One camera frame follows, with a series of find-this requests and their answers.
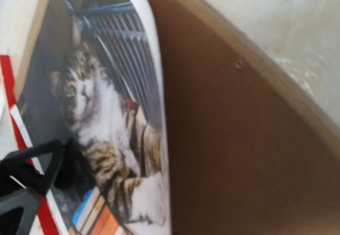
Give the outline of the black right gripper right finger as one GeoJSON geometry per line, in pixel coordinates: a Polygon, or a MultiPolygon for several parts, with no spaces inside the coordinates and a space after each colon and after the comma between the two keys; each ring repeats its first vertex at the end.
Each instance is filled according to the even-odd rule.
{"type": "Polygon", "coordinates": [[[40,202],[31,188],[21,188],[1,197],[1,234],[29,234],[40,202]]]}

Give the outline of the red wooden picture frame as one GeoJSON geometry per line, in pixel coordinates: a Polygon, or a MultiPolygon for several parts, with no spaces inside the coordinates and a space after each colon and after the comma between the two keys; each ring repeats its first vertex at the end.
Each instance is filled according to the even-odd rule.
{"type": "MultiPolygon", "coordinates": [[[[23,150],[27,148],[27,145],[24,142],[19,127],[12,115],[12,108],[16,107],[16,99],[14,97],[15,79],[12,71],[11,59],[8,55],[1,55],[1,71],[4,78],[5,93],[8,101],[8,107],[10,110],[10,117],[12,127],[14,130],[16,144],[19,150],[23,150]]],[[[40,227],[42,229],[42,233],[44,235],[49,234],[58,235],[59,232],[51,215],[46,198],[41,195],[39,195],[39,198],[41,200],[41,203],[38,209],[37,217],[40,223],[40,227]]]]}

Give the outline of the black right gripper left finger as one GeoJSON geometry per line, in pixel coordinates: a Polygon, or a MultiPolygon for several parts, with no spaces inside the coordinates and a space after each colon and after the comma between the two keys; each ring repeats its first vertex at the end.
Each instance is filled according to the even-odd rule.
{"type": "Polygon", "coordinates": [[[63,156],[64,146],[59,140],[12,151],[1,160],[1,177],[12,176],[39,195],[46,195],[59,173],[63,156]],[[50,162],[45,170],[40,171],[33,162],[43,155],[50,155],[50,162]]]}

